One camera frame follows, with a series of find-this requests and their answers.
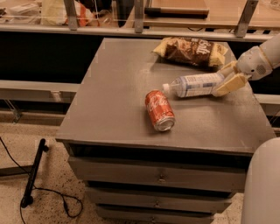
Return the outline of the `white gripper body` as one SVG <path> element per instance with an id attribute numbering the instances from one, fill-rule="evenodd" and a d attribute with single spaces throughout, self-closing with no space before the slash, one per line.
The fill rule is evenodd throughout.
<path id="1" fill-rule="evenodd" d="M 251 81 L 258 81 L 272 73 L 273 63 L 270 52 L 260 46 L 254 46 L 240 56 L 236 66 Z"/>

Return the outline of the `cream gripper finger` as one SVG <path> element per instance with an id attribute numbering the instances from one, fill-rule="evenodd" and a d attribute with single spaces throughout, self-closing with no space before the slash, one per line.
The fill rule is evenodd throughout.
<path id="1" fill-rule="evenodd" d="M 218 84 L 212 92 L 213 96 L 220 97 L 243 88 L 248 82 L 248 76 L 243 73 L 231 73 L 222 83 Z"/>
<path id="2" fill-rule="evenodd" d="M 222 74 L 225 78 L 227 78 L 230 74 L 236 74 L 236 61 L 232 61 L 226 64 L 223 68 L 218 71 L 218 74 Z"/>

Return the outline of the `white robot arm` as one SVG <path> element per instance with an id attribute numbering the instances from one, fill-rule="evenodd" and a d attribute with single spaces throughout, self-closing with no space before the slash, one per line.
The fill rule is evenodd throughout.
<path id="1" fill-rule="evenodd" d="M 280 66 L 280 35 L 244 52 L 219 73 L 225 80 L 212 92 L 223 96 L 247 81 L 258 81 Z M 280 224 L 280 138 L 261 144 L 251 158 L 243 196 L 241 224 Z"/>

